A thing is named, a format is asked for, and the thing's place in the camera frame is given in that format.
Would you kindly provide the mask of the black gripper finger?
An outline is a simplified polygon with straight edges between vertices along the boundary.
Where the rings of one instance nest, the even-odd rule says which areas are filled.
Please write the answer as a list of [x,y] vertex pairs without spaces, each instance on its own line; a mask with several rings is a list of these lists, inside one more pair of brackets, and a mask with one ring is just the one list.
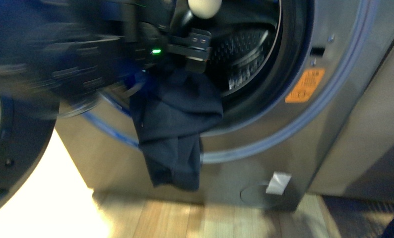
[[186,58],[186,70],[204,73],[210,57],[212,34],[192,28],[187,37],[169,36],[167,52]]

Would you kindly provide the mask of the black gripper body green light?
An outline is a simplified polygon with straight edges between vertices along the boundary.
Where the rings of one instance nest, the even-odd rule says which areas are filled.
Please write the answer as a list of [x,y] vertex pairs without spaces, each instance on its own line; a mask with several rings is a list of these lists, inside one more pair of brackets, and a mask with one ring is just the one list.
[[137,69],[152,67],[163,56],[175,0],[128,1],[128,59]]

